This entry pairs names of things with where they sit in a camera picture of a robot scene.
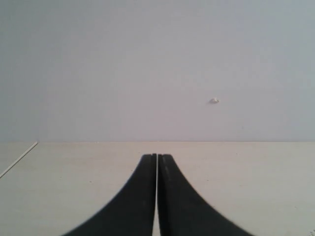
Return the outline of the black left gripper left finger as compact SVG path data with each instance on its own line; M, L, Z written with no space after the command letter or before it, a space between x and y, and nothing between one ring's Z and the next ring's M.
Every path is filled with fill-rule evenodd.
M115 197L66 236L151 236L156 203L157 155L145 154Z

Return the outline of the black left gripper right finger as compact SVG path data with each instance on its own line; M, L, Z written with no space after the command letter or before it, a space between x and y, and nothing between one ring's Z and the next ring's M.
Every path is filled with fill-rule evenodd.
M157 209L162 236L250 236L210 206L170 154L158 155Z

